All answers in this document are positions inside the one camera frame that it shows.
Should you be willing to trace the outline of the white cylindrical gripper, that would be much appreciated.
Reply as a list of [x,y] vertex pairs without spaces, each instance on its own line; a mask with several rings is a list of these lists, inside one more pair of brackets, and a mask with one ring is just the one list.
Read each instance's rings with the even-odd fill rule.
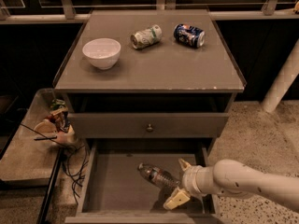
[[191,195],[199,198],[213,194],[215,191],[212,167],[191,166],[182,158],[178,159],[178,163],[184,172],[182,177],[184,189],[174,189],[170,197],[164,202],[164,209],[166,210],[173,210],[185,204],[190,200]]

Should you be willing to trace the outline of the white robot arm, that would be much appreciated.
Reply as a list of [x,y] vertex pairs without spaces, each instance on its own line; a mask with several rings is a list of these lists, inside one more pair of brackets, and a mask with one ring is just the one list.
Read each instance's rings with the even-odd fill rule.
[[191,197],[208,194],[247,199],[253,194],[299,212],[299,179],[265,174],[234,160],[221,160],[213,166],[190,165],[178,160],[182,171],[181,188],[175,188],[164,208],[172,210]]

